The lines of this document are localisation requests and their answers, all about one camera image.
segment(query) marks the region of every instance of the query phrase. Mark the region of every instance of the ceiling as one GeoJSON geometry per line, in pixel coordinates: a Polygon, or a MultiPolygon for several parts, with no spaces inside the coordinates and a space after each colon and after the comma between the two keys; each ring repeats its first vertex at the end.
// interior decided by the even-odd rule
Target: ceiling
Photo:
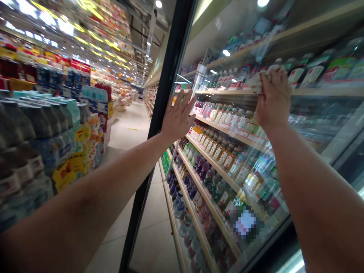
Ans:
{"type": "Polygon", "coordinates": [[[161,2],[162,8],[157,8],[153,0],[119,0],[119,4],[124,6],[129,14],[132,46],[141,85],[144,85],[148,78],[150,69],[158,57],[160,47],[172,24],[176,0],[161,0],[161,2]],[[157,15],[155,21],[153,20],[154,10],[157,15]],[[147,41],[150,39],[151,45],[148,46],[147,41]]]}

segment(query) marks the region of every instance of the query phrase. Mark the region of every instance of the finger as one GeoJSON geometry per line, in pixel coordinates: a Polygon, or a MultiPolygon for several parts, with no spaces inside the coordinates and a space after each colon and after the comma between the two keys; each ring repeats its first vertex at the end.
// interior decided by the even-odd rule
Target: finger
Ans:
{"type": "Polygon", "coordinates": [[[262,80],[263,93],[266,95],[267,98],[270,98],[273,95],[272,92],[274,92],[273,85],[268,80],[267,75],[263,73],[260,74],[260,79],[262,80]]]}
{"type": "Polygon", "coordinates": [[[190,116],[190,118],[188,119],[188,122],[187,122],[187,129],[191,128],[193,122],[195,121],[195,117],[196,117],[196,114],[193,114],[192,116],[190,116]]]}
{"type": "Polygon", "coordinates": [[[172,94],[171,97],[168,100],[166,113],[169,113],[172,110],[173,98],[174,98],[174,95],[172,94]]]}
{"type": "Polygon", "coordinates": [[[192,89],[190,89],[187,93],[187,95],[185,95],[185,97],[183,98],[183,101],[181,103],[181,106],[179,107],[180,113],[182,114],[188,104],[188,101],[190,100],[192,96],[192,89]]]}
{"type": "Polygon", "coordinates": [[[177,96],[177,99],[176,101],[174,102],[174,106],[172,108],[172,111],[173,112],[177,112],[178,111],[178,108],[179,108],[179,105],[181,104],[181,99],[182,99],[182,96],[185,94],[185,91],[183,89],[181,89],[181,91],[179,91],[179,94],[177,96]]]}
{"type": "Polygon", "coordinates": [[[194,95],[193,98],[190,100],[190,103],[184,109],[182,117],[187,117],[191,113],[191,110],[194,107],[196,100],[197,100],[197,95],[194,95]]]}
{"type": "Polygon", "coordinates": [[[274,86],[278,86],[281,83],[281,79],[279,78],[279,75],[278,75],[277,71],[275,71],[274,69],[271,69],[269,74],[271,76],[272,84],[274,86]]]}

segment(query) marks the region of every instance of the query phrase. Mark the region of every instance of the tiled floor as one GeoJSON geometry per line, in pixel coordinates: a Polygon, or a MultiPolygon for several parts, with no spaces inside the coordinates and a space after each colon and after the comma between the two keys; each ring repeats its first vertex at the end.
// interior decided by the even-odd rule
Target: tiled floor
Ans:
{"type": "MultiPolygon", "coordinates": [[[[142,102],[134,101],[125,112],[118,113],[118,120],[115,121],[111,129],[111,139],[103,163],[145,141],[149,126],[150,123],[142,102]]],[[[119,271],[133,202],[134,196],[105,236],[86,269],[86,273],[116,273],[119,271]]],[[[140,273],[179,272],[176,248],[171,232],[162,178],[157,163],[130,268],[140,273]]]]}

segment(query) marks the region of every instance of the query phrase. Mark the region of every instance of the left hand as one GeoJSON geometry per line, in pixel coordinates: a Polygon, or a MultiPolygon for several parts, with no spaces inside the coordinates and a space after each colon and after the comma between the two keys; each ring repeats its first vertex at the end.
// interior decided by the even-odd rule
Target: left hand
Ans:
{"type": "Polygon", "coordinates": [[[192,90],[190,90],[181,103],[184,93],[182,89],[174,106],[172,106],[174,96],[171,96],[163,119],[161,134],[164,134],[172,142],[183,138],[187,134],[196,117],[195,114],[192,116],[189,116],[189,114],[195,105],[197,96],[194,96],[188,103],[189,98],[192,96],[192,90]]]}

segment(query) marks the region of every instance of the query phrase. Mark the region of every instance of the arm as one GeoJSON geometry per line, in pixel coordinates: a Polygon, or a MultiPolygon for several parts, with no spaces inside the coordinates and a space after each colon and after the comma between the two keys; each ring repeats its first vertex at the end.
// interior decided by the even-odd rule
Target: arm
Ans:
{"type": "Polygon", "coordinates": [[[286,73],[262,75],[258,122],[276,156],[279,182],[311,272],[361,271],[364,202],[288,124],[286,73]]]}
{"type": "MultiPolygon", "coordinates": [[[[168,102],[162,130],[54,197],[0,237],[11,272],[83,272],[102,239],[158,158],[194,121],[196,101],[168,102]]],[[[191,97],[192,90],[186,98],[191,97]]]]}

